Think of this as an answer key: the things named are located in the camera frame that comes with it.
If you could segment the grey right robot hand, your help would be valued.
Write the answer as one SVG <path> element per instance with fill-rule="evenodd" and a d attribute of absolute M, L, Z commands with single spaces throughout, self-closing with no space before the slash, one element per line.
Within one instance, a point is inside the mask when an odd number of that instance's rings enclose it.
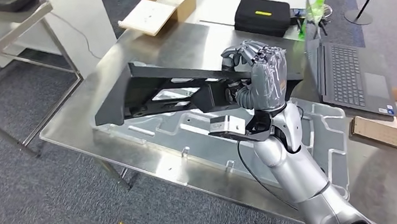
<path fill-rule="evenodd" d="M 276 111 L 285 105 L 287 86 L 286 50 L 265 43 L 244 40 L 221 53 L 222 70 L 235 71 L 239 64 L 251 67 L 251 83 L 228 80 L 231 102 L 255 111 Z"/>

